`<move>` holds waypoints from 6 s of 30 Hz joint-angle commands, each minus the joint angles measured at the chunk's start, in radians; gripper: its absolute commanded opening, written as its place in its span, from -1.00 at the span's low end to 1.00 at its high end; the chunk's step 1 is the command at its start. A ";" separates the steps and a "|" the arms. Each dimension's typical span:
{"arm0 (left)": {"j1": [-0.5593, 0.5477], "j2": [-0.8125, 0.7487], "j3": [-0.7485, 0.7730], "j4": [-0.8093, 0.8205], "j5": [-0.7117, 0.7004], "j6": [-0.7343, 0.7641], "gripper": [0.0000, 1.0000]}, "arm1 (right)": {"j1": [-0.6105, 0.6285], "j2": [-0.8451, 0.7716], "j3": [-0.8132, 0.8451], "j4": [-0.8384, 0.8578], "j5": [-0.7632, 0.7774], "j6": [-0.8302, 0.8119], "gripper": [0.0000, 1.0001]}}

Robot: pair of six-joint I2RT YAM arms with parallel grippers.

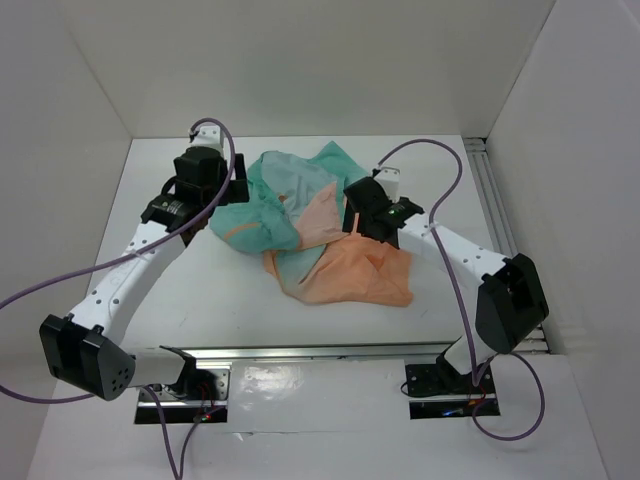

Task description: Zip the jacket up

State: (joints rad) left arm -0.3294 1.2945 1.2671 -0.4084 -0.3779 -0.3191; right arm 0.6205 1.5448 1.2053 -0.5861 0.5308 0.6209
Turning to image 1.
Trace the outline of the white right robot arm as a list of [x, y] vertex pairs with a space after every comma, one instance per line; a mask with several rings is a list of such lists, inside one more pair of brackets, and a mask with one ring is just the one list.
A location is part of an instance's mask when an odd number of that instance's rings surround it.
[[436, 379], [448, 392], [460, 391], [477, 368], [497, 354], [511, 353], [549, 315], [534, 262], [486, 250], [431, 220], [407, 197], [392, 200], [381, 183], [365, 177], [344, 190], [343, 229], [418, 256], [453, 276], [474, 295], [466, 308], [463, 335], [436, 359]]

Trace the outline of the teal and orange jacket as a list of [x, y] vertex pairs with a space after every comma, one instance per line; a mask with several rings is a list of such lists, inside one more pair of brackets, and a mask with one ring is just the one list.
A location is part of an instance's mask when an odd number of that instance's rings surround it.
[[406, 307], [410, 254], [343, 229], [343, 191], [366, 174], [335, 142], [309, 159], [266, 151], [248, 168], [248, 202], [217, 207], [210, 228], [234, 250], [261, 255], [303, 303]]

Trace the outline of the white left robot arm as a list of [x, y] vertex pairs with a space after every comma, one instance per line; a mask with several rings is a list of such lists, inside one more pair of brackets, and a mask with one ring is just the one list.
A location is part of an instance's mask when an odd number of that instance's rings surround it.
[[228, 165], [216, 147], [191, 146], [174, 160], [175, 174], [141, 215], [123, 254], [87, 297], [65, 317], [48, 316], [39, 335], [53, 377], [103, 400], [127, 388], [162, 385], [176, 399], [215, 385], [185, 351], [160, 346], [127, 352], [120, 346], [139, 306], [167, 267], [187, 248], [212, 213], [208, 205], [249, 199], [244, 157]]

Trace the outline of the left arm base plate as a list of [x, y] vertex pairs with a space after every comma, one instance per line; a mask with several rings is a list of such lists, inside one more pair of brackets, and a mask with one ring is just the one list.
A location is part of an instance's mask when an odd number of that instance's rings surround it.
[[160, 425], [160, 414], [152, 396], [142, 389], [150, 385], [168, 425], [187, 425], [194, 419], [203, 424], [225, 424], [232, 363], [230, 360], [196, 359], [195, 376], [187, 385], [172, 387], [185, 365], [183, 360], [140, 359], [132, 384], [138, 390], [134, 424]]

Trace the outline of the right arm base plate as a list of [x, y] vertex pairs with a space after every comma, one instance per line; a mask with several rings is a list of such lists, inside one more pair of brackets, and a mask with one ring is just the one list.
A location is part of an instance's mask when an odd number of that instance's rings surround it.
[[406, 380], [400, 391], [408, 398], [411, 420], [499, 416], [500, 407], [491, 369], [486, 370], [478, 386], [471, 375], [447, 383], [439, 376], [436, 364], [407, 364]]

